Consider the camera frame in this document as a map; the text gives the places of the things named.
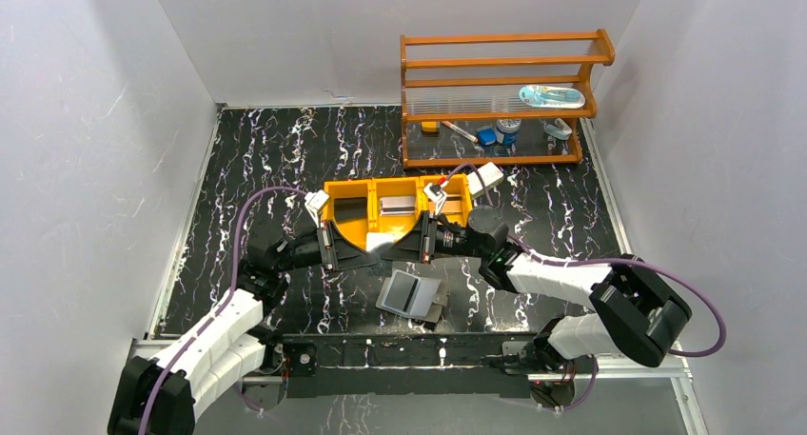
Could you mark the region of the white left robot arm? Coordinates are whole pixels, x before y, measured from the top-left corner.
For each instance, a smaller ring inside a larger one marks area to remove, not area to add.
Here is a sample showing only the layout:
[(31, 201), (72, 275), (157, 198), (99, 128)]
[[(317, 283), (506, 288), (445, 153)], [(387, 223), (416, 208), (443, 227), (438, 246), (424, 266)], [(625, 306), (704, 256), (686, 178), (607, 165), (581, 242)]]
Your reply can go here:
[(349, 242), (332, 221), (305, 233), (249, 245), (235, 287), (188, 332), (150, 357), (125, 364), (108, 419), (109, 434), (190, 434), (203, 413), (248, 373), (271, 365), (261, 326), (280, 304), (286, 275), (321, 266), (372, 267), (376, 257)]

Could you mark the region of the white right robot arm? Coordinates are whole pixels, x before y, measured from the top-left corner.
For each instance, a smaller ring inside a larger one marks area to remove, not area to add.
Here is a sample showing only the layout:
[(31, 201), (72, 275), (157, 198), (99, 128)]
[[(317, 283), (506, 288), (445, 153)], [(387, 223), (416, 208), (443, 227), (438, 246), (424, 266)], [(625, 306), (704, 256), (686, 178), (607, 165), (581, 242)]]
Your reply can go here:
[(600, 354), (657, 367), (692, 317), (688, 304), (640, 258), (590, 263), (531, 253), (487, 206), (473, 208), (465, 225), (425, 212), (381, 256), (422, 264), (444, 257), (477, 258), (479, 274), (496, 290), (545, 295), (587, 308), (585, 315), (552, 319), (518, 352), (521, 362), (547, 370)]

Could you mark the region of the yellow three-compartment organizer tray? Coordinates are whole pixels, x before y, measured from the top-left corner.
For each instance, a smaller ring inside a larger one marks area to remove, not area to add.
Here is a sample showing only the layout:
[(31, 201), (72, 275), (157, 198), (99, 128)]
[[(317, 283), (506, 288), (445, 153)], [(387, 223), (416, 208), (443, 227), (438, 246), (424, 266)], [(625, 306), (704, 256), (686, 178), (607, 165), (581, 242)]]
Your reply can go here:
[(391, 245), (416, 226), (422, 213), (436, 212), (437, 204), (425, 191), (429, 185), (440, 185), (447, 195), (441, 214), (466, 225), (473, 199), (464, 174), (328, 181), (319, 220), (332, 222), (349, 243), (365, 251)]

